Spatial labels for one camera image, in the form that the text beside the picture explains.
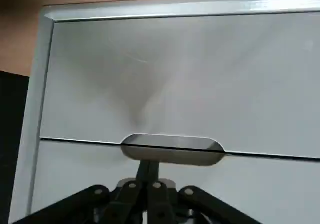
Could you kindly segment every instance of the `drawer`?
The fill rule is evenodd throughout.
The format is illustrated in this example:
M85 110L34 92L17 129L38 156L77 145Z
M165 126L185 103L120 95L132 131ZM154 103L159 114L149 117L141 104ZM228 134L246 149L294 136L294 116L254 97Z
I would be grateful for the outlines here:
M113 190L135 177L139 161L119 147L40 142L32 211L94 184ZM320 218L320 164L225 156L213 166L160 164L160 178L177 189L196 185L263 224L312 223Z
M319 12L55 23L40 135L320 157L319 25Z

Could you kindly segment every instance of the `bolt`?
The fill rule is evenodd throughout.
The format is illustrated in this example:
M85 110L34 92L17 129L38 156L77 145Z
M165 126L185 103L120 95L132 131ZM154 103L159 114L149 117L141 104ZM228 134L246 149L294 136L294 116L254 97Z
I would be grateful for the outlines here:
M161 187L161 183L159 183L159 182L156 182L155 184L153 184L154 186L154 188L160 188Z
M100 194L102 194L102 192L103 192L103 190L101 190L101 189L97 189L97 190L94 191L94 193L96 195L100 195Z
M185 192L185 194L187 194L187 195L193 195L193 194L194 194L194 191L191 190L190 188L185 189L184 192Z

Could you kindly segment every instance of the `metal frame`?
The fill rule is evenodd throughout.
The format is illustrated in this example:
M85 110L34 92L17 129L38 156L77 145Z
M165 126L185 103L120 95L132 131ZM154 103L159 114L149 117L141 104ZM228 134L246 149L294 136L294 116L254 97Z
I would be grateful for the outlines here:
M40 12L9 221L30 214L55 22L320 11L320 0L138 0L46 6Z

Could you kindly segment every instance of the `black object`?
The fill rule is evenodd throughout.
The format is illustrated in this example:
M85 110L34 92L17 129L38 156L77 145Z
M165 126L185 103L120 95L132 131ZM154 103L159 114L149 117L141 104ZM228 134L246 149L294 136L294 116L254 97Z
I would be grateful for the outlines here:
M198 187L177 192L173 181L158 174L159 162L142 160L136 178L121 180L114 191L91 186L16 224L142 224L145 211L152 224L185 223L190 218L195 224L259 223Z
M8 223L29 77L0 71L0 223Z

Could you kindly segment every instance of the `metal cabinet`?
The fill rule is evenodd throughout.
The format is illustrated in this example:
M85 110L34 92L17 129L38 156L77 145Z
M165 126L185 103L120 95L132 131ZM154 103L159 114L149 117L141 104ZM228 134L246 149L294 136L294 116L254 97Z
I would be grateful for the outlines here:
M319 11L320 0L45 7L9 221L135 175L118 145L133 134L137 145L220 144L215 165L161 163L178 188L262 223L318 220Z

